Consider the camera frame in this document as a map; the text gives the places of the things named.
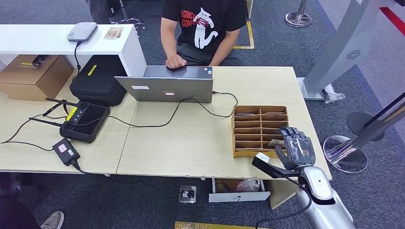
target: round metal base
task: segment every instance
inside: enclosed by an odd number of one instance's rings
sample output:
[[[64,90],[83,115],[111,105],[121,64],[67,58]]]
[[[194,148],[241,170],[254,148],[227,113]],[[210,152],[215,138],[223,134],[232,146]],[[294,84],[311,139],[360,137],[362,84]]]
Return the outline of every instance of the round metal base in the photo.
[[[297,12],[290,12],[290,13],[286,14],[285,21],[286,21],[287,25],[296,27],[296,28],[305,28],[305,27],[308,27],[312,22],[312,18],[309,15],[307,15],[306,13],[304,13],[302,15],[301,21],[296,22],[295,21],[296,16],[297,16]]]
[[[366,124],[370,119],[372,119],[372,116],[369,114],[355,112],[347,117],[347,126],[355,135],[359,136],[365,129],[364,124]],[[385,132],[382,132],[375,139],[373,139],[373,141],[381,140],[384,137],[384,134]]]
[[[329,159],[330,154],[335,153],[333,151],[334,148],[348,140],[350,140],[350,138],[339,135],[328,137],[323,143],[323,154],[325,155],[325,158],[328,161],[329,165],[331,165],[333,168],[341,173],[356,174],[363,172],[368,165],[368,159],[361,148],[358,148],[356,151],[349,154],[347,157],[336,164],[332,163]]]

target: white device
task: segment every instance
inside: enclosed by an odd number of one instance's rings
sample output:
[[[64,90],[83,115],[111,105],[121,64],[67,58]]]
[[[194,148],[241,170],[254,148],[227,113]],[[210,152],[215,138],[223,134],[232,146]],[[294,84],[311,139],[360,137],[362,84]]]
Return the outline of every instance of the white device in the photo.
[[[88,42],[97,31],[95,22],[80,22],[76,24],[67,35],[67,40],[70,42]]]

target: drawer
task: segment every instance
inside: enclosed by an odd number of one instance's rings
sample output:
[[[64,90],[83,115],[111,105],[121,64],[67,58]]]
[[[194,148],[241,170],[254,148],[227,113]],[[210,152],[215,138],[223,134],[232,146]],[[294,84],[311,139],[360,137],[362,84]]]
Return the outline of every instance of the drawer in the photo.
[[[213,192],[209,194],[208,202],[238,202],[238,201],[263,201],[270,196],[270,192],[264,188],[263,180],[260,180],[259,192],[230,192],[230,193],[216,193],[215,179],[212,178]]]

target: human hand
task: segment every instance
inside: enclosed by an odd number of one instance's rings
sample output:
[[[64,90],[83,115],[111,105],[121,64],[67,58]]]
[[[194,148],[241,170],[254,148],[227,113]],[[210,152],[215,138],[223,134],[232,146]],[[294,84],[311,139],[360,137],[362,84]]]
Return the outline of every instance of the human hand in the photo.
[[[187,61],[183,60],[183,58],[177,54],[168,57],[166,60],[166,66],[171,69],[180,68],[186,64]]]

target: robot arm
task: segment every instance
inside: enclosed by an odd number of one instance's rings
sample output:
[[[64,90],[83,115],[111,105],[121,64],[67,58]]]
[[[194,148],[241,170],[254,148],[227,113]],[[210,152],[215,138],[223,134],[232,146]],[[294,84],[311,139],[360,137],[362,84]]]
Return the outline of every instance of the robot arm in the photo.
[[[283,127],[280,129],[284,136],[287,156],[276,146],[277,156],[286,169],[270,164],[270,158],[258,153],[252,164],[273,178],[298,177],[300,184],[309,189],[308,194],[301,188],[296,192],[299,208],[304,212],[314,229],[355,229],[353,218],[343,205],[339,195],[330,186],[329,180],[322,169],[315,167],[315,152],[311,139],[296,128]]]

